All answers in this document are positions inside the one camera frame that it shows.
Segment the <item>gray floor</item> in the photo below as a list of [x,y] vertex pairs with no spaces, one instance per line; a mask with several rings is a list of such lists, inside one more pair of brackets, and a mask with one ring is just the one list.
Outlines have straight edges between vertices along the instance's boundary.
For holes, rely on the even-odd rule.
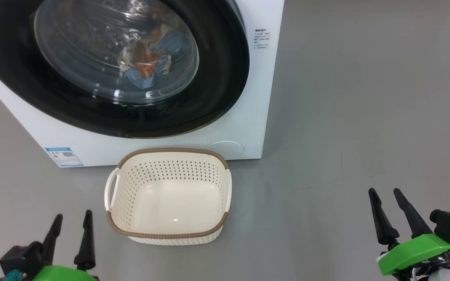
[[286,0],[264,157],[230,165],[215,242],[137,244],[105,219],[112,168],[57,168],[0,102],[0,257],[61,212],[55,262],[72,265],[90,208],[103,281],[392,280],[367,190],[401,242],[394,187],[425,218],[450,210],[450,0]]

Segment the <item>teal connector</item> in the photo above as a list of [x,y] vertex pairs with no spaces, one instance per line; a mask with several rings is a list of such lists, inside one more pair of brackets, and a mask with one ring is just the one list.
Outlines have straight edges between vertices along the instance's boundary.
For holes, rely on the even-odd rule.
[[8,275],[3,279],[3,281],[22,281],[22,274],[19,270],[12,270],[8,273]]

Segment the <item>blue clothing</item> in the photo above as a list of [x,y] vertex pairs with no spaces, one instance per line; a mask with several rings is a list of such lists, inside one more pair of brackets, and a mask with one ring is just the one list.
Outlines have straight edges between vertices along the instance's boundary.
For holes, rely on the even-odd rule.
[[[173,29],[168,32],[155,46],[153,50],[165,51],[175,57],[181,55],[189,44],[189,38],[180,30]],[[125,71],[128,79],[140,89],[147,89],[154,86],[156,76],[164,74],[164,65],[168,62],[168,55],[159,55],[159,60],[155,64],[155,70],[150,77],[142,78],[138,69],[128,69]]]

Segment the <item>brown basket rim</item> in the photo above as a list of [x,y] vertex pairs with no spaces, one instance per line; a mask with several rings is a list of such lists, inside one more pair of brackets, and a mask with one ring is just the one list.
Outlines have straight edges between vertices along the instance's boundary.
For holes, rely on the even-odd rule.
[[[183,153],[199,153],[199,154],[206,154],[211,155],[223,164],[225,169],[229,169],[229,165],[227,164],[226,160],[219,155],[218,153],[214,151],[207,151],[203,149],[186,149],[186,148],[159,148],[159,149],[141,149],[138,151],[134,151],[128,155],[126,155],[118,164],[117,168],[122,169],[123,165],[128,161],[128,159],[132,158],[135,155],[144,154],[144,153],[160,153],[160,152],[183,152]],[[227,217],[229,215],[229,212],[224,212],[223,216],[221,217],[221,220],[218,222],[216,226],[211,228],[208,231],[203,231],[199,233],[182,233],[182,234],[149,234],[149,233],[136,233],[131,231],[124,231],[121,228],[119,228],[114,220],[112,219],[112,213],[108,210],[107,211],[107,220],[109,221],[110,226],[112,229],[114,229],[117,233],[129,236],[129,237],[135,237],[135,238],[148,238],[148,239],[182,239],[182,238],[196,238],[196,237],[203,237],[208,236],[213,233],[215,233],[218,229],[220,229],[225,221],[227,220]]]

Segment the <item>white washing machine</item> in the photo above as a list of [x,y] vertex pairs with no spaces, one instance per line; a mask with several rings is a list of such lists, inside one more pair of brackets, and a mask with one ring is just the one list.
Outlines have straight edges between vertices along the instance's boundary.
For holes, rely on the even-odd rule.
[[261,158],[284,0],[0,0],[0,99],[60,167]]

